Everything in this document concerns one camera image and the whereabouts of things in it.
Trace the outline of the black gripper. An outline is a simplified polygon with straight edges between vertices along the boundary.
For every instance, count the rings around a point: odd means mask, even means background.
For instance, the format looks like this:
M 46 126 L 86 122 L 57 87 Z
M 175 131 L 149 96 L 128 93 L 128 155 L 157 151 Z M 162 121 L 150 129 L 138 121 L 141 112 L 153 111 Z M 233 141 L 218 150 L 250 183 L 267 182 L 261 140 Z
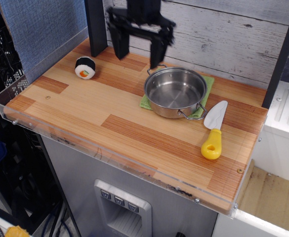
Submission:
M 164 18 L 160 10 L 160 0 L 128 0 L 126 8 L 107 8 L 108 29 L 118 59 L 129 54 L 129 36 L 133 35 L 151 41 L 151 69 L 164 60 L 167 47 L 173 43 L 176 24 Z

